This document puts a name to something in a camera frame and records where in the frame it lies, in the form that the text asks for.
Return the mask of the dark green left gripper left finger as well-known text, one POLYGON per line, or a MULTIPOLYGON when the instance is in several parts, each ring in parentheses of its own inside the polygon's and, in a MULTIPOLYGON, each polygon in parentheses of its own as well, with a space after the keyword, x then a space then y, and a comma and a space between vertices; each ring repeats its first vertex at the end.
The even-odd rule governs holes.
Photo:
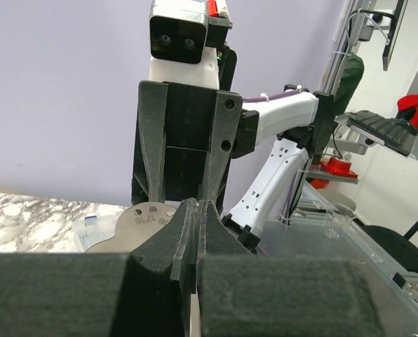
POLYGON ((0 253, 0 336, 188 336, 196 212, 128 253, 0 253))

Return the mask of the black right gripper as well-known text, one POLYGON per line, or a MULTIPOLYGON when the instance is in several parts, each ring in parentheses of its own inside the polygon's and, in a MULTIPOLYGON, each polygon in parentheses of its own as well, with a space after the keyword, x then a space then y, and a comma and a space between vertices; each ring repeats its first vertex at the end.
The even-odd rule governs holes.
POLYGON ((237 93, 141 81, 132 204, 195 198, 221 211, 230 162, 253 152, 258 121, 237 93))

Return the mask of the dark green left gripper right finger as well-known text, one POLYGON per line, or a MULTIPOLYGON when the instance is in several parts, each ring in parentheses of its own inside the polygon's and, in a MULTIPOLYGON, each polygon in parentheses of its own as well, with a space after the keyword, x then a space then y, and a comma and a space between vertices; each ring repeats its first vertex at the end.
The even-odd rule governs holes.
POLYGON ((252 255, 200 205, 197 291, 202 336, 381 336, 357 265, 331 258, 252 255))

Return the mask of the clear plastic key organizer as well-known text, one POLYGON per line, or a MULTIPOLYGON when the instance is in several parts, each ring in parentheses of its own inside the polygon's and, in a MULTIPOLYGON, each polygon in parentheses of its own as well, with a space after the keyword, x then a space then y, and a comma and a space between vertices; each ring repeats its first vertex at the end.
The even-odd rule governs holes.
POLYGON ((128 253, 146 242, 173 218, 176 208, 161 202, 144 202, 124 211, 115 224, 114 234, 93 244, 86 253, 128 253))

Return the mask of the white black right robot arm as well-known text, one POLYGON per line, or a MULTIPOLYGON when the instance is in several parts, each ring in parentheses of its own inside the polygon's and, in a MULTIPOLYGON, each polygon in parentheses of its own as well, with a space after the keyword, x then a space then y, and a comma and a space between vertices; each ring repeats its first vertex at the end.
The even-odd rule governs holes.
POLYGON ((292 213, 302 169, 328 141, 333 98, 295 86, 242 98, 229 89, 235 61, 232 50, 214 48, 195 64, 151 57, 138 86, 131 201, 204 199, 220 212, 231 160, 274 137, 261 171, 222 219, 240 249, 254 251, 281 195, 292 213))

